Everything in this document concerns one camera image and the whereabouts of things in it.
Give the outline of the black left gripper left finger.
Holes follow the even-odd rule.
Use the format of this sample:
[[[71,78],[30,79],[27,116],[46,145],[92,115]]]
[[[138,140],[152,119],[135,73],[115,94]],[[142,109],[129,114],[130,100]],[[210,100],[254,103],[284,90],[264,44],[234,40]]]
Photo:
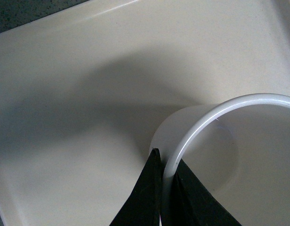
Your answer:
[[[144,168],[112,226],[158,226],[160,224],[162,163],[159,149],[149,154]]]

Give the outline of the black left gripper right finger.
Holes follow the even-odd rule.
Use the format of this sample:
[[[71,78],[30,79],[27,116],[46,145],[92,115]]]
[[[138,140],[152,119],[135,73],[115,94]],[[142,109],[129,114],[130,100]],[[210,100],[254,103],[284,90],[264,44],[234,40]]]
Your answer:
[[[239,226],[181,160],[174,175],[175,226]]]

